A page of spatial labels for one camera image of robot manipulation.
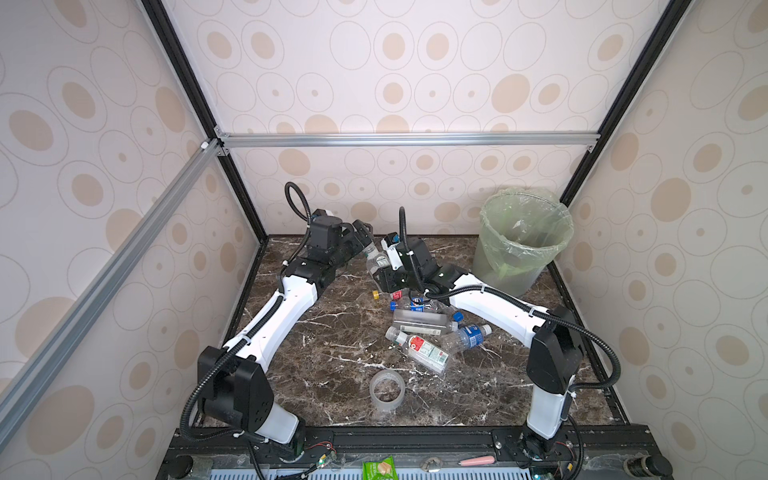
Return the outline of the clear bottle red label yellow cap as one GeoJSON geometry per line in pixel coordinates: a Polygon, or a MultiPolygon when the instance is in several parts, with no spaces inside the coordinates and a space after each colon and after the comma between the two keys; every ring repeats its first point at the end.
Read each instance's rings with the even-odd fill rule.
{"type": "Polygon", "coordinates": [[[401,289],[391,293],[387,293],[379,290],[372,291],[372,296],[376,300],[387,299],[390,301],[399,301],[400,299],[407,297],[408,294],[409,294],[408,289],[401,289]]]}

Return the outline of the clear bottle green white label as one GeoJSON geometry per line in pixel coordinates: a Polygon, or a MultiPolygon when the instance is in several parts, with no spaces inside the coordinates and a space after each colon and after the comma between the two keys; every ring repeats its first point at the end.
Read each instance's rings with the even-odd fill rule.
{"type": "Polygon", "coordinates": [[[391,266],[388,255],[380,251],[374,242],[368,244],[363,253],[366,255],[366,269],[372,277],[375,277],[379,270],[391,266]]]}

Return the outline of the clear bottle red green label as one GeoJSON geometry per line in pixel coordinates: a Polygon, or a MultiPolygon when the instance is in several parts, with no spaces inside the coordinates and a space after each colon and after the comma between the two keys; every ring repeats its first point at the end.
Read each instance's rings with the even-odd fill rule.
{"type": "Polygon", "coordinates": [[[445,373],[450,355],[440,347],[417,334],[408,334],[395,326],[388,328],[385,337],[397,345],[411,360],[437,375],[445,373]]]}

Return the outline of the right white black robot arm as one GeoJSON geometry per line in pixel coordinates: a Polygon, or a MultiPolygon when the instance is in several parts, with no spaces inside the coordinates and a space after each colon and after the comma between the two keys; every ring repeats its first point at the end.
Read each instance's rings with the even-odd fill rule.
{"type": "Polygon", "coordinates": [[[581,390],[602,390],[620,379],[621,363],[607,342],[550,310],[524,302],[492,287],[469,270],[441,265],[424,241],[407,236],[405,209],[400,208],[399,231],[377,243],[372,227],[364,226],[366,268],[378,288],[394,293],[414,289],[426,300],[436,300],[474,314],[505,331],[528,349],[526,374],[533,384],[529,413],[520,440],[524,454],[545,459],[568,419],[571,400],[581,390]],[[609,358],[607,379],[585,383],[575,380],[588,340],[609,358]]]}

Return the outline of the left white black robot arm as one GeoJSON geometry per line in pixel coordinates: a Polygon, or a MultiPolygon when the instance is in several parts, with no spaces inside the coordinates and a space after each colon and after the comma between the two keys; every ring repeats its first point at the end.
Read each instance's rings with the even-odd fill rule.
{"type": "Polygon", "coordinates": [[[180,418],[180,434],[188,441],[215,437],[194,432],[191,419],[200,412],[226,423],[228,435],[262,437],[299,450],[303,423],[277,404],[267,370],[288,333],[333,283],[337,271],[359,255],[378,252],[371,225],[312,210],[294,182],[287,183],[284,192],[289,207],[306,224],[304,236],[284,261],[276,291],[259,313],[222,347],[208,347],[200,354],[198,384],[180,418]]]}

